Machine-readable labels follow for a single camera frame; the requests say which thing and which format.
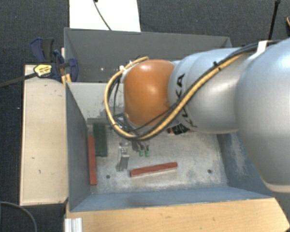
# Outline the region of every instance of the black pole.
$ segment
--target black pole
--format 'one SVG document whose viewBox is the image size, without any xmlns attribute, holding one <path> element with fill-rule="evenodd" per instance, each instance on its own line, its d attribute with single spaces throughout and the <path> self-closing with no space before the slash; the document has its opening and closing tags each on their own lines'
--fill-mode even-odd
<svg viewBox="0 0 290 232">
<path fill-rule="evenodd" d="M 275 0 L 275 8 L 274 8 L 274 12 L 273 12 L 273 17 L 272 17 L 271 28 L 270 28 L 268 40 L 272 39 L 272 34 L 273 34 L 273 29 L 274 29 L 274 24 L 275 24 L 275 19 L 276 19 L 276 14 L 277 14 L 279 4 L 280 4 L 280 0 Z"/>
</svg>

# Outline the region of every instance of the red block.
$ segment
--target red block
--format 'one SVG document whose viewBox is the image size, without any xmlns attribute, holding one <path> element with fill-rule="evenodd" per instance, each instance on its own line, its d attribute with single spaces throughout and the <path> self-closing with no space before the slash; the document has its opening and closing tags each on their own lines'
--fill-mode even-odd
<svg viewBox="0 0 290 232">
<path fill-rule="evenodd" d="M 176 169 L 178 167 L 177 162 L 169 162 L 144 168 L 136 168 L 130 170 L 130 176 L 136 177 L 136 176 L 142 176 L 142 175 L 148 175 L 153 173 L 160 173 L 165 172 L 169 170 Z"/>
<path fill-rule="evenodd" d="M 98 183 L 97 180 L 97 165 L 96 165 L 96 150 L 95 150 L 95 137 L 88 136 L 88 159 L 89 159 L 89 176 L 90 184 L 92 186 Z"/>
</svg>

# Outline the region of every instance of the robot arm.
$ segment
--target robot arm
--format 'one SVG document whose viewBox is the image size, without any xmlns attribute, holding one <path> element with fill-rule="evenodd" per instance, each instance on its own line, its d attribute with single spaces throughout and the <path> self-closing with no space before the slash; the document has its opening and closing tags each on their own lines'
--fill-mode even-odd
<svg viewBox="0 0 290 232">
<path fill-rule="evenodd" d="M 255 44 L 176 62 L 132 63 L 117 77 L 125 72 L 125 113 L 132 127 L 150 128 L 122 133 L 108 114 L 118 134 L 130 140 L 148 140 L 172 121 L 205 133 L 239 131 L 290 221 L 290 38 L 270 43 L 264 52 L 256 50 Z M 106 108 L 111 87 L 110 81 Z"/>
</svg>

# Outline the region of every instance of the white paper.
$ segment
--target white paper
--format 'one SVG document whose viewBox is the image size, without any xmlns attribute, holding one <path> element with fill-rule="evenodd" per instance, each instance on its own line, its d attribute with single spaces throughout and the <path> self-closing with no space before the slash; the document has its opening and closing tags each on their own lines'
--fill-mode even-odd
<svg viewBox="0 0 290 232">
<path fill-rule="evenodd" d="M 99 0 L 96 4 L 112 30 L 141 31 L 136 0 Z M 70 28 L 108 30 L 92 0 L 70 0 Z"/>
</svg>

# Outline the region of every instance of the gray carpet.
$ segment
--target gray carpet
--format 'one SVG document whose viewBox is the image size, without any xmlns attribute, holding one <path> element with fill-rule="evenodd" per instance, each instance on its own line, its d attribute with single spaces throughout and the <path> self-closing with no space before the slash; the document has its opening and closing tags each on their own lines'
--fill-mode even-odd
<svg viewBox="0 0 290 232">
<path fill-rule="evenodd" d="M 138 0 L 142 31 L 229 36 L 234 46 L 268 36 L 275 0 Z M 273 39 L 287 38 L 290 0 L 281 0 Z M 63 46 L 69 0 L 0 0 L 0 82 L 23 74 L 35 59 L 29 43 L 54 37 Z M 0 89 L 0 194 L 18 202 L 22 124 L 22 84 Z M 62 230 L 63 206 L 31 207 L 39 231 Z M 1 231 L 33 231 L 21 211 L 4 207 Z"/>
</svg>

